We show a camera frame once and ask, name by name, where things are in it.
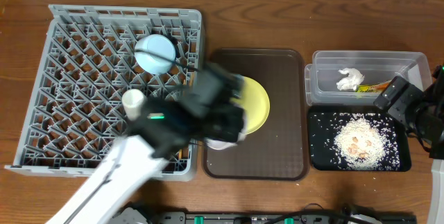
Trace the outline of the yellow plate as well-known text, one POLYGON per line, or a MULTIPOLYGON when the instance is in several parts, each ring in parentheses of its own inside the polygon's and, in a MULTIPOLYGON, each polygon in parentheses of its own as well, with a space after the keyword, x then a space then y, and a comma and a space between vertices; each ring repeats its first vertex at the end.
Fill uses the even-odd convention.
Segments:
POLYGON ((243 86, 239 98, 231 101, 242 107, 246 114, 246 134, 259 130, 266 122, 271 104, 266 90, 252 78, 242 76, 243 86))

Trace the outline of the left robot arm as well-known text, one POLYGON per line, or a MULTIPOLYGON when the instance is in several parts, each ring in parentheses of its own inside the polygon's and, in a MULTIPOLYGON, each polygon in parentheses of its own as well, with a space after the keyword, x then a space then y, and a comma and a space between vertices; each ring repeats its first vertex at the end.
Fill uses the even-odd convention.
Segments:
POLYGON ((218 137, 235 143, 244 126, 244 109, 227 101, 204 105, 205 117, 192 116, 181 103, 151 98, 126 136, 113 144, 95 172, 50 219, 50 223, 107 223, 146 181, 192 139, 218 137))

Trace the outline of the pink bowl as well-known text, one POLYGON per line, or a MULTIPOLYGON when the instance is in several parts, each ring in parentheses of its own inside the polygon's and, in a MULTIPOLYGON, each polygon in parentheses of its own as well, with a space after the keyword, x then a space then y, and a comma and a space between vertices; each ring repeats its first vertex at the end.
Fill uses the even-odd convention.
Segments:
POLYGON ((234 146, 237 146, 240 144, 245 138, 246 138, 246 131, 247 131, 247 121, 244 120, 244 126, 241 129, 241 132, 238 134, 238 139, 235 143, 231 142, 225 142, 215 139, 206 138, 205 143, 207 147, 213 149, 213 150, 225 150, 234 146))

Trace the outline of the white tissue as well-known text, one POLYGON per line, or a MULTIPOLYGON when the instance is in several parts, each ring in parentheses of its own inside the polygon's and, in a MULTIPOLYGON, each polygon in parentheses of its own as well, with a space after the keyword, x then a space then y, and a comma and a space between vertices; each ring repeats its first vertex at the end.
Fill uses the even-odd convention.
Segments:
POLYGON ((364 81, 365 76, 355 68, 340 69, 339 73, 344 75, 339 82, 336 83, 338 90, 353 90, 355 91, 364 81))

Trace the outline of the yellow green snack wrapper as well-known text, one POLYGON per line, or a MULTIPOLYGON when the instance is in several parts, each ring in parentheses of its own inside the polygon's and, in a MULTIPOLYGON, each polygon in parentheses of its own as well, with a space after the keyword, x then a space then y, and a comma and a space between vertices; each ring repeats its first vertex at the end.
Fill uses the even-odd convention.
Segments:
POLYGON ((388 87, 390 82, 391 81, 388 80, 381 83, 375 83, 372 85, 357 85, 355 87, 355 91, 356 93, 381 93, 388 87))

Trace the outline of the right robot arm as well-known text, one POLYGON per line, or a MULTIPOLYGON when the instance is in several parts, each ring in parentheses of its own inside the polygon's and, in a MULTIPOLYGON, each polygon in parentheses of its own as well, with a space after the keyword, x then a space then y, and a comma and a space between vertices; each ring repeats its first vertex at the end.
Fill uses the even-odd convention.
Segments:
POLYGON ((428 223, 443 223, 443 66, 432 74, 434 82, 421 91, 396 76, 373 104, 401 123, 418 140, 432 162, 432 199, 428 223))

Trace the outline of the white cup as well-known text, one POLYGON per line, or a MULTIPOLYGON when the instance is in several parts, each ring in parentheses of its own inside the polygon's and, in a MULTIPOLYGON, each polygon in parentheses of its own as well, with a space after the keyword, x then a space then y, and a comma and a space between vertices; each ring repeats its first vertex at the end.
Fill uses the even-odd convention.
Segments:
POLYGON ((129 89, 123 94, 121 102, 129 120, 134 121, 140 116, 145 101, 146 96, 139 89, 129 89))

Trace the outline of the light blue bowl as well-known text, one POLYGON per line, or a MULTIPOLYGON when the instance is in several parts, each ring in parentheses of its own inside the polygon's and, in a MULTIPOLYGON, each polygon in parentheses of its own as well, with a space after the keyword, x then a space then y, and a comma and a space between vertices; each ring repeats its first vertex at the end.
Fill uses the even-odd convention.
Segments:
POLYGON ((153 75, 165 74, 176 60, 176 49, 167 37, 149 35, 136 43, 135 59, 144 71, 153 75))

